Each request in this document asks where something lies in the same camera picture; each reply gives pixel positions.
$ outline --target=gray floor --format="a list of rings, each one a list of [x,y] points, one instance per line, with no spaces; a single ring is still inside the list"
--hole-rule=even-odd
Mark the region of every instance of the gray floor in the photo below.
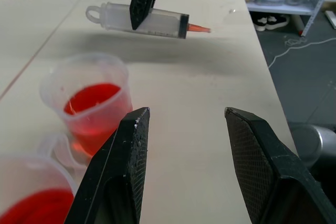
[[[288,39],[300,39],[294,27],[258,32],[268,64],[285,52]],[[327,18],[321,13],[310,28],[307,42],[336,37]],[[270,68],[273,82],[289,123],[336,125],[336,40],[290,50]]]

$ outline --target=plastic measuring cup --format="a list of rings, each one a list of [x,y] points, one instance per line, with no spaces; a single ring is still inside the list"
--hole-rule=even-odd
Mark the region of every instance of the plastic measuring cup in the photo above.
[[[0,178],[1,223],[53,219],[61,224],[77,191],[71,176],[50,157],[1,154]]]
[[[112,92],[110,87],[118,89]],[[90,156],[132,111],[127,68],[119,58],[103,53],[77,55],[61,63],[43,80],[40,96]],[[96,97],[104,100],[83,106]],[[75,105],[82,109],[70,114]]]

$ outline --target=metal shelf rack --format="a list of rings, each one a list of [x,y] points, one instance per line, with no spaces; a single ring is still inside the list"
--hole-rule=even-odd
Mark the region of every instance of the metal shelf rack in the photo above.
[[[281,5],[281,6],[261,6],[254,2],[247,3],[247,8],[252,12],[265,12],[265,13],[281,13],[281,14],[294,14],[302,15],[301,19],[305,24],[301,36],[305,36],[314,23],[316,15],[318,14],[324,0],[310,0],[310,3],[304,3],[298,6]]]

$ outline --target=shoe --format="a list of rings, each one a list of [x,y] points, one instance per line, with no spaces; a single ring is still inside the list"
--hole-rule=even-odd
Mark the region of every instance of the shoe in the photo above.
[[[265,31],[267,24],[267,14],[266,13],[257,13],[250,12],[254,28],[257,31]]]
[[[284,27],[289,24],[288,15],[272,14],[267,18],[266,29],[274,30],[276,28]]]

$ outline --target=white cable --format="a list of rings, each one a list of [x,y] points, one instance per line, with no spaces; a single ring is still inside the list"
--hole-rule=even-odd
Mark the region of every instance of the white cable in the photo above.
[[[277,60],[277,58],[281,57],[281,56],[284,56],[286,53],[289,52],[289,50],[291,49],[301,49],[301,48],[305,48],[305,47],[308,47],[310,45],[318,45],[318,44],[323,44],[323,43],[326,43],[326,42],[329,42],[329,41],[332,41],[332,40],[336,40],[336,38],[330,38],[330,39],[327,39],[327,40],[324,40],[324,41],[320,41],[320,42],[311,42],[311,43],[308,43],[304,46],[301,46],[301,47],[290,47],[288,48],[285,52],[283,52],[282,54],[280,55],[276,55],[272,61],[272,63],[268,66],[268,68],[270,68],[271,66],[273,66],[274,62]]]

